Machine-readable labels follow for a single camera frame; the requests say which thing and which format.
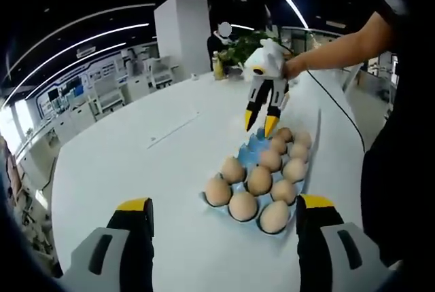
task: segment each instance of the egg carton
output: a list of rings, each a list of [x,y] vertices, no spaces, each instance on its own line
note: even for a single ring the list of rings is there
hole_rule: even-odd
[[[236,156],[236,159],[241,163],[242,167],[245,169],[245,178],[242,182],[238,182],[238,183],[233,183],[232,185],[230,185],[231,188],[231,196],[233,196],[235,193],[237,192],[242,192],[242,191],[248,191],[247,188],[247,178],[249,177],[249,174],[251,173],[252,169],[255,168],[259,161],[260,161],[260,154],[262,151],[265,151],[267,149],[269,149],[269,145],[270,145],[270,141],[268,139],[266,139],[264,137],[264,129],[263,128],[259,128],[256,134],[252,134],[249,138],[249,142],[248,144],[243,144],[240,149],[239,149],[239,154]],[[280,180],[284,179],[283,175],[282,175],[282,170],[284,168],[284,166],[290,161],[290,157],[289,157],[289,151],[292,148],[293,142],[290,142],[287,144],[287,151],[285,154],[283,154],[281,156],[281,167],[277,172],[272,172],[272,185],[271,187],[276,184],[277,182],[279,182]],[[301,194],[304,191],[304,188],[306,186],[306,181],[308,179],[308,173],[309,173],[309,167],[310,167],[310,160],[311,157],[313,155],[312,153],[313,151],[313,144],[309,150],[309,158],[305,164],[306,166],[306,176],[303,180],[298,181],[296,183],[294,183],[294,187],[296,190],[296,195]],[[222,174],[218,173],[216,174],[217,177],[222,178]],[[206,197],[205,197],[205,192],[201,192],[200,193],[200,198],[207,204],[209,205],[211,208],[214,208],[215,210],[228,215],[229,217],[231,217],[234,221],[237,221],[236,219],[234,219],[229,211],[229,206],[228,205],[223,205],[223,206],[213,206],[210,203],[208,203]],[[278,238],[283,238],[286,235],[286,230],[289,227],[289,224],[296,212],[296,199],[293,202],[293,204],[288,206],[288,220],[287,220],[287,224],[284,226],[284,228],[274,234],[269,234],[265,231],[263,231],[263,229],[260,226],[260,216],[263,212],[263,210],[272,202],[274,202],[274,200],[272,199],[270,190],[264,194],[264,195],[260,195],[260,196],[254,196],[254,198],[256,199],[257,202],[257,213],[254,215],[254,217],[248,221],[237,221],[239,222],[241,225],[244,225],[246,227],[252,227],[256,230],[260,230],[261,232],[263,232],[264,234],[270,235],[270,236],[275,236]]]

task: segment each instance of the hand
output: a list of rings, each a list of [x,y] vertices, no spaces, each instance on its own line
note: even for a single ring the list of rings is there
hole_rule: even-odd
[[[307,69],[308,67],[305,64],[305,61],[300,56],[297,56],[293,59],[288,60],[284,64],[283,76],[287,79],[293,79],[298,77],[300,73]]]

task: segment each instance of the table surface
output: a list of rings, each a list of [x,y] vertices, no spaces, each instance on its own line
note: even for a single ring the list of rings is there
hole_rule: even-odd
[[[313,74],[353,117],[334,71]],[[250,132],[243,129],[249,86],[214,81],[211,74],[183,81],[127,105],[64,145],[52,192],[62,269],[69,268],[73,249],[93,229],[106,226],[120,203],[147,196],[154,202],[155,290],[299,291],[294,228],[280,241],[241,227],[198,197],[224,158],[262,125],[257,121]],[[361,226],[364,154],[355,128],[308,74],[301,74],[290,94],[279,126],[292,128],[288,112],[296,111],[304,122],[313,118],[310,110],[321,109],[308,193],[328,197],[345,221]]]

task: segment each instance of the egg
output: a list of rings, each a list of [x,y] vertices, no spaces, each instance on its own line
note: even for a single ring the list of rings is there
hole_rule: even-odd
[[[287,151],[287,145],[285,144],[284,139],[282,139],[280,136],[275,136],[270,141],[271,149],[274,149],[281,155],[285,154]]]
[[[307,131],[297,132],[294,141],[303,144],[306,148],[310,148],[312,144],[311,135]]]
[[[229,184],[241,182],[245,179],[245,169],[235,157],[226,158],[220,172]]]
[[[289,143],[293,139],[292,131],[286,127],[278,129],[276,136],[280,136],[286,143]]]
[[[247,189],[254,196],[264,195],[271,189],[271,185],[271,172],[263,166],[253,168],[247,178]]]
[[[291,205],[296,198],[296,189],[284,179],[272,185],[271,195],[274,201],[283,200],[287,205]]]
[[[306,173],[305,163],[300,158],[292,158],[283,169],[283,176],[290,183],[302,180]]]
[[[205,186],[205,197],[212,206],[227,205],[231,198],[230,186],[221,178],[212,178]]]
[[[288,206],[284,201],[273,202],[262,211],[260,226],[266,233],[277,233],[287,224],[289,214]]]
[[[259,164],[272,172],[278,171],[281,168],[281,156],[274,149],[262,151]]]
[[[301,143],[294,143],[290,149],[291,158],[300,158],[303,162],[308,160],[308,149]]]
[[[257,201],[249,192],[235,193],[230,199],[230,214],[237,221],[243,222],[252,219],[257,213],[257,208]]]

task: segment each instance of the ceiling light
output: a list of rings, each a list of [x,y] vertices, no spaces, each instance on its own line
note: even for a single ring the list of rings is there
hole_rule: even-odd
[[[237,24],[231,24],[231,26],[233,26],[233,27],[239,27],[240,29],[249,29],[250,31],[254,30],[252,27],[242,26],[242,25],[237,25]]]
[[[126,45],[126,43],[124,42],[124,43],[121,43],[121,44],[117,44],[117,45],[110,46],[110,47],[108,47],[108,48],[102,49],[101,51],[98,51],[98,52],[95,52],[95,53],[89,54],[88,56],[85,56],[84,58],[81,58],[80,60],[77,60],[77,61],[71,63],[70,65],[67,65],[65,68],[59,70],[59,71],[58,71],[57,73],[55,73],[53,76],[47,78],[47,79],[46,79],[46,80],[45,80],[41,85],[39,85],[39,86],[36,87],[34,90],[32,90],[32,91],[30,92],[30,94],[26,96],[26,99],[28,99],[30,96],[32,96],[33,93],[35,93],[36,91],[38,91],[38,89],[40,89],[42,86],[46,85],[50,80],[52,80],[53,78],[55,78],[59,73],[62,73],[63,71],[67,70],[68,68],[71,68],[73,65],[76,65],[77,63],[79,63],[79,62],[81,62],[81,61],[83,61],[83,60],[85,60],[85,59],[87,59],[87,58],[90,58],[90,57],[92,57],[92,56],[96,56],[97,54],[100,54],[100,53],[102,53],[102,52],[106,52],[106,51],[108,51],[108,50],[110,50],[110,49],[119,48],[120,46],[123,46],[123,45]]]
[[[62,50],[62,51],[60,51],[59,53],[57,53],[57,54],[55,54],[55,55],[53,55],[51,58],[49,58],[49,59],[47,59],[47,60],[45,60],[43,63],[41,63],[38,67],[36,67],[35,69],[33,69],[33,71],[31,72],[31,73],[29,73],[28,75],[27,75],[27,77],[25,77],[15,88],[14,88],[14,90],[12,90],[12,92],[11,92],[11,94],[7,97],[7,99],[6,99],[6,101],[5,101],[5,104],[3,104],[3,106],[2,107],[4,107],[5,105],[6,105],[6,103],[11,99],[11,97],[20,89],[20,87],[27,81],[27,80],[29,80],[29,78],[30,77],[32,77],[33,76],[33,74],[34,73],[36,73],[38,70],[40,70],[40,68],[42,68],[43,66],[45,66],[46,64],[48,64],[51,60],[53,60],[53,59],[55,59],[55,58],[57,58],[58,56],[60,56],[62,53],[64,53],[64,52],[66,52],[66,51],[68,51],[68,50],[70,50],[70,49],[72,49],[72,48],[75,48],[76,46],[79,46],[80,44],[83,44],[83,43],[85,43],[85,42],[87,42],[87,41],[90,41],[90,40],[92,40],[92,39],[96,39],[96,38],[98,38],[98,37],[102,37],[102,36],[104,36],[104,35],[107,35],[107,34],[112,34],[112,33],[116,33],[116,32],[119,32],[119,31],[125,31],[126,29],[135,29],[135,28],[137,28],[137,27],[144,27],[144,26],[148,26],[149,25],[149,23],[145,23],[145,24],[138,24],[138,25],[132,25],[132,26],[127,26],[127,27],[121,27],[120,29],[114,29],[114,30],[111,30],[111,31],[108,31],[108,32],[104,32],[104,33],[101,33],[101,34],[98,34],[98,35],[95,35],[95,36],[92,36],[92,37],[89,37],[89,38],[87,38],[87,39],[84,39],[83,41],[80,41],[80,42],[78,42],[78,43],[76,43],[76,44],[73,44],[73,45],[71,45],[71,46],[69,46],[68,48],[66,48],[66,49],[64,49],[64,50]]]
[[[285,0],[287,1],[287,3],[290,5],[290,7],[292,7],[294,13],[298,16],[300,22],[302,23],[302,25],[304,25],[304,28],[308,29],[308,24],[305,21],[305,19],[302,17],[302,14],[299,12],[299,9],[296,7],[296,5],[294,4],[294,2],[292,0]]]
[[[77,24],[79,22],[82,22],[86,19],[95,17],[95,16],[100,16],[102,14],[108,14],[110,12],[115,12],[118,10],[125,10],[125,9],[132,9],[132,8],[138,8],[138,7],[150,7],[150,6],[154,6],[156,5],[155,3],[142,3],[139,5],[123,5],[122,7],[115,7],[115,8],[111,8],[111,9],[106,9],[106,10],[102,10],[100,12],[95,12],[93,14],[90,15],[86,15],[84,17],[81,17],[79,19],[76,19],[72,22],[69,22],[66,25],[63,25],[62,27],[59,27],[58,29],[56,29],[55,31],[52,31],[50,34],[48,34],[47,36],[45,36],[43,39],[40,39],[37,43],[33,44],[32,47],[30,49],[28,49],[13,65],[12,67],[10,67],[10,69],[7,71],[7,75],[4,77],[9,77],[10,76],[10,72],[13,71],[18,64],[22,61],[22,59],[24,59],[27,55],[29,55],[30,52],[32,52],[35,48],[37,48],[38,46],[40,46],[43,42],[47,41],[49,38],[51,38],[53,35],[67,29],[70,26],[73,26],[74,24]]]
[[[331,20],[327,20],[326,24],[329,25],[329,26],[338,27],[339,29],[343,29],[343,28],[346,27],[345,24],[342,24],[340,22],[333,22]]]

